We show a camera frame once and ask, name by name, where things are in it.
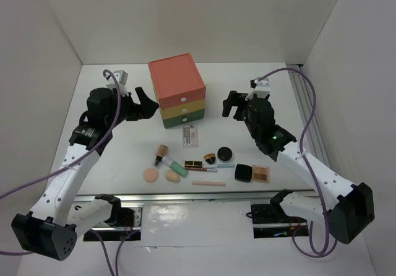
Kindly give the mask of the coral red top drawer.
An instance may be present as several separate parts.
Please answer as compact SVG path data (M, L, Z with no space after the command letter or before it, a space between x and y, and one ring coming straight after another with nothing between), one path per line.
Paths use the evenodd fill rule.
M148 68L161 109L205 98L206 86L191 54L151 61Z

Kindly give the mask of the light blue mascara tube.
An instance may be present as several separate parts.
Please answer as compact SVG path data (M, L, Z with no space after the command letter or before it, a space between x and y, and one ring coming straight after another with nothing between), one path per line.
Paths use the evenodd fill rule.
M219 163L219 164L212 164L212 165L205 165L206 168L234 168L234 163Z

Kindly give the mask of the round peach powder puff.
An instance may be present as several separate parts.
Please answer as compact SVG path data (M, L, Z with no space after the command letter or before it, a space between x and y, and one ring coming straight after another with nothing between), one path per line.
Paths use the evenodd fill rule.
M159 172L156 168L147 168L143 172L143 179L148 183L154 183L159 177Z

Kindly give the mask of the black gold lipstick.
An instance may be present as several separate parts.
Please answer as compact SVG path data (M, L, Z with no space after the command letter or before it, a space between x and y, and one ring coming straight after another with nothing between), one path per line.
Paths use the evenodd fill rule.
M204 165L202 161L197 160L185 160L184 167L185 168L202 168Z

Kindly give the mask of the peach teardrop makeup sponge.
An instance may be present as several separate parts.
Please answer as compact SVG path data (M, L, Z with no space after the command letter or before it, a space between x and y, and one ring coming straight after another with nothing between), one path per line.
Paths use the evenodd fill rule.
M181 180L181 177L179 176L179 174L177 174L173 170L168 170L166 172L166 180L169 182L172 182L172 183L179 183Z

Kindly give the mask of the dark red lip pencil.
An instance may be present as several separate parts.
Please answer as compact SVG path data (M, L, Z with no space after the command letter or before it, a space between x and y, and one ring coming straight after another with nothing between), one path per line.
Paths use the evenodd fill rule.
M194 167L187 167L187 171L202 171L202 172L211 172L211 173L216 173L217 169L216 168L194 168Z

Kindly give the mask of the pink concealer stick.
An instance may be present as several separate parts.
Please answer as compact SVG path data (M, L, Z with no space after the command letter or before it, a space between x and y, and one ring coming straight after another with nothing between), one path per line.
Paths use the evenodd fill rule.
M192 181L192 184L196 186L219 186L219 187L226 186L226 183L224 182L214 182L214 181Z

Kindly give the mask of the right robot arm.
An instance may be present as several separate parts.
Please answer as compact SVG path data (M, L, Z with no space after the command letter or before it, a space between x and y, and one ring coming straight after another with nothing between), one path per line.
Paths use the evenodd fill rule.
M343 244L351 243L374 220L372 189L343 178L304 149L295 136L276 124L268 97L231 91L223 101L222 115L229 116L232 107L236 107L234 119L245 123L257 148L319 195L314 200L290 190L279 192L270 206L274 220L301 217L320 223Z

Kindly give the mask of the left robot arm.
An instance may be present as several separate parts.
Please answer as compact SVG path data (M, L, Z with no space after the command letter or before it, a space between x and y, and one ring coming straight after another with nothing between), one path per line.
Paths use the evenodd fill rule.
M58 261L73 251L77 238L99 223L122 224L133 211L121 200L99 194L86 205L74 199L88 173L99 161L112 139L109 130L123 121L150 119L159 105L142 88L136 88L139 103L129 92L119 94L114 87L96 88L87 98L87 110L73 130L60 174L55 175L38 202L25 215L17 214L11 227L22 247Z

